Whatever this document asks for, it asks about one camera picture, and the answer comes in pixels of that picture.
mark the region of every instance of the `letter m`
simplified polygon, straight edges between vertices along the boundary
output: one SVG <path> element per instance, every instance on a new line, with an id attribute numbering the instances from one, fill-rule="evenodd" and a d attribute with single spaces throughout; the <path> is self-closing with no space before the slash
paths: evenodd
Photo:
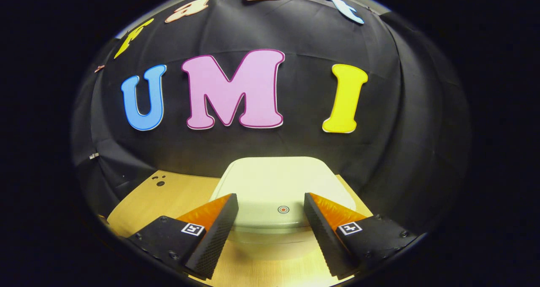
<path id="1" fill-rule="evenodd" d="M 182 64 L 189 76 L 189 102 L 191 116 L 187 126 L 195 130 L 214 126 L 208 115 L 206 99 L 222 124 L 230 126 L 241 99 L 245 110 L 239 120 L 245 127 L 272 128 L 283 124 L 276 103 L 276 77 L 278 66 L 285 54 L 276 50 L 255 50 L 242 60 L 229 81 L 213 56 L 191 58 Z"/>

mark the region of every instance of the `letter u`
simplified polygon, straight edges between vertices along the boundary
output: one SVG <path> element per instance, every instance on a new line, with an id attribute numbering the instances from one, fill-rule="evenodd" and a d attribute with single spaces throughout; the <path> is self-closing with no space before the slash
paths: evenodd
<path id="1" fill-rule="evenodd" d="M 163 119 L 163 94 L 162 75 L 167 70 L 167 66 L 161 64 L 149 68 L 144 73 L 144 79 L 148 81 L 148 91 L 150 93 L 150 112 L 142 115 L 137 106 L 137 84 L 139 76 L 127 78 L 121 86 L 124 93 L 124 109 L 127 121 L 132 127 L 139 131 L 148 131 L 157 127 Z"/>

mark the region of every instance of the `wooden table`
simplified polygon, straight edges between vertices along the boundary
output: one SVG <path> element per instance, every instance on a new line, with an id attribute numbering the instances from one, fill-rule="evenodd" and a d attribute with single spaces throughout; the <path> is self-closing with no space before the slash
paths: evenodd
<path id="1" fill-rule="evenodd" d="M 353 197 L 356 211 L 372 216 L 343 178 L 336 177 Z M 164 185 L 157 187 L 159 181 Z M 124 198 L 107 221 L 116 234 L 129 237 L 158 216 L 177 218 L 207 203 L 218 182 L 219 178 L 157 171 Z M 250 260 L 235 251 L 229 241 L 211 280 L 189 277 L 214 287 L 329 287 L 350 279 L 332 277 L 319 248 L 295 260 Z"/>

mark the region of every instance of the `circular target marker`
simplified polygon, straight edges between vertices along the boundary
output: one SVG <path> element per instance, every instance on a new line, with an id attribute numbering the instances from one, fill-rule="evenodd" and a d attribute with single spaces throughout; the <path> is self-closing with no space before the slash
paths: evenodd
<path id="1" fill-rule="evenodd" d="M 279 211 L 279 213 L 285 214 L 285 213 L 289 212 L 289 207 L 287 207 L 287 206 L 280 206 L 280 207 L 278 208 L 278 211 Z"/>

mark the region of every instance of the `yellow letter i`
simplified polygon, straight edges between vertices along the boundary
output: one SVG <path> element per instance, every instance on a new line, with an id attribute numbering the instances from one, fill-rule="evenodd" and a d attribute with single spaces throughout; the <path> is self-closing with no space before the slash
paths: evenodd
<path id="1" fill-rule="evenodd" d="M 356 129 L 354 114 L 362 85 L 368 81 L 366 72 L 346 64 L 335 64 L 332 73 L 337 77 L 336 99 L 330 118 L 322 123 L 328 133 L 352 133 Z"/>

